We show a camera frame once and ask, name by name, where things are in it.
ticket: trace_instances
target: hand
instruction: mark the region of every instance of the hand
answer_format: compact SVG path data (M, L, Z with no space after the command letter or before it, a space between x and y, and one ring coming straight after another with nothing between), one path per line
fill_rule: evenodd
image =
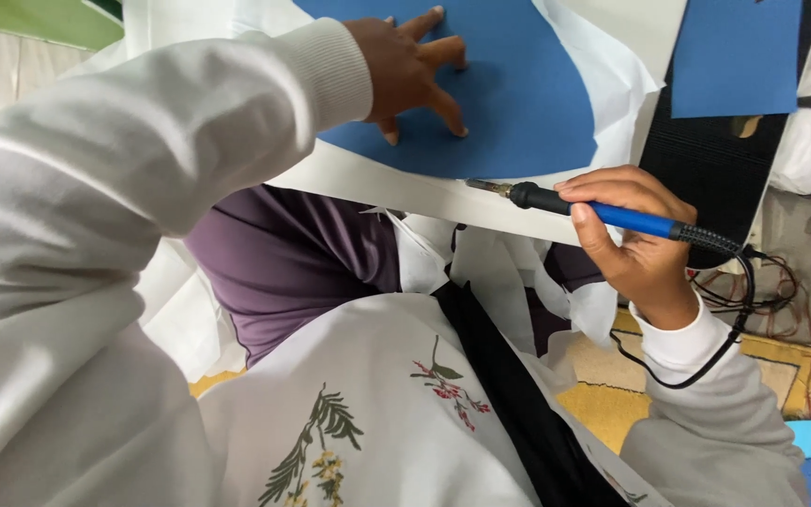
M436 6L399 27L393 26L392 17L386 21L362 18L344 22L365 55L374 87L374 106L365 121L376 122L389 144L399 142L396 115L424 106L442 117L452 133L458 137L467 135L459 105L434 82L434 73L445 63L457 69L467 67L465 42L454 35L418 43L443 19L444 8Z
M678 199L644 170L632 165L599 169L553 187L571 206L580 245L610 285L631 300L659 329L681 329L699 313L696 294L685 277L690 246L680 241L625 231L617 246L585 201L627 207L696 223L696 209Z

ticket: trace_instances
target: ribbed cuff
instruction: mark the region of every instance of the ribbed cuff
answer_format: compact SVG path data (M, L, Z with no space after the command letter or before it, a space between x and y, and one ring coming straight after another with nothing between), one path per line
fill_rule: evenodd
M643 331L643 352L648 359L670 370L687 371L686 367L701 366L727 339L731 328L715 318L696 294L699 314L686 328L665 331L652 326L632 303L631 315Z
M342 23L321 18L275 40L285 46L288 62L311 88L319 132L370 114L371 74Z

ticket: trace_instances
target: green surface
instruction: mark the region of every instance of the green surface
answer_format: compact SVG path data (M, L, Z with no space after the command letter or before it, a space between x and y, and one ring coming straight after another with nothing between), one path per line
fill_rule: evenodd
M123 28L80 0L0 0L0 31L98 51Z

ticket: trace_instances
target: purple pants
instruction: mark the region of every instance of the purple pants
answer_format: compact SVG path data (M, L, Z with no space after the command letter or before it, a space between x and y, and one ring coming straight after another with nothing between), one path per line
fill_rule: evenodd
M399 292L394 225L371 206L259 185L216 204L186 246L230 313L252 366L315 317L350 300ZM580 248L553 245L544 263L570 291L603 280ZM527 290L538 353L569 322Z

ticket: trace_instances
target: fingernail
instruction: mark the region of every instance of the fingernail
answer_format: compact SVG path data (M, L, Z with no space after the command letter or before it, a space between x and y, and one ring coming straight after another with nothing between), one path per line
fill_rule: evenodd
M587 206L571 206L571 221L575 224L583 224L590 218L590 208Z

